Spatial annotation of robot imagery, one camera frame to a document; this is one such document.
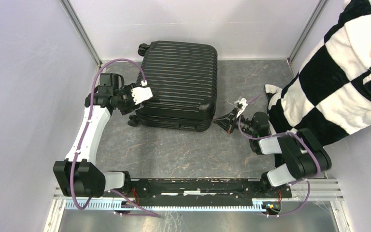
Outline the black suitcase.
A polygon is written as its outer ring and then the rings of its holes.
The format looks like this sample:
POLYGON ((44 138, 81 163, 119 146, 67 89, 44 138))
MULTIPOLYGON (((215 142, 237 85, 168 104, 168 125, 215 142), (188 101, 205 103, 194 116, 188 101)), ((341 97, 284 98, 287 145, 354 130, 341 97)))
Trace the black suitcase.
POLYGON ((218 54, 208 44, 154 41, 140 44, 141 67, 153 97, 128 125, 205 131, 214 118, 218 54))

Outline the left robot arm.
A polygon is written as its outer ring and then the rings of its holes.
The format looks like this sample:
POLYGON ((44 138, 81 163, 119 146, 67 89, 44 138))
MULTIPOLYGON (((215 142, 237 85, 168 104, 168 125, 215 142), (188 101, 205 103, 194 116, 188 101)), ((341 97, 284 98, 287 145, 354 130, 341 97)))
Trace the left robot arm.
POLYGON ((85 98, 84 118, 70 151, 53 166, 64 196, 97 198, 103 195, 106 175, 95 165, 102 133, 115 109, 126 115, 142 108, 136 98, 141 86, 141 83, 126 85, 123 76, 116 73, 100 75, 94 92, 85 98))

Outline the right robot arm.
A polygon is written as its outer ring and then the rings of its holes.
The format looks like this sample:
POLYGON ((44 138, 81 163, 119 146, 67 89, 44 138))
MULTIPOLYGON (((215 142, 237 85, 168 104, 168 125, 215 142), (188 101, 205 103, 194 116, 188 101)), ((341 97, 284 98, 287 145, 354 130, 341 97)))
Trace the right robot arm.
POLYGON ((272 197, 279 187, 292 185, 319 175, 332 167, 330 156, 308 129, 272 134, 269 116, 256 112, 245 118, 238 108, 214 120, 228 134, 238 130, 249 140, 251 150, 258 155, 274 155, 274 169, 262 174, 260 192, 272 197))

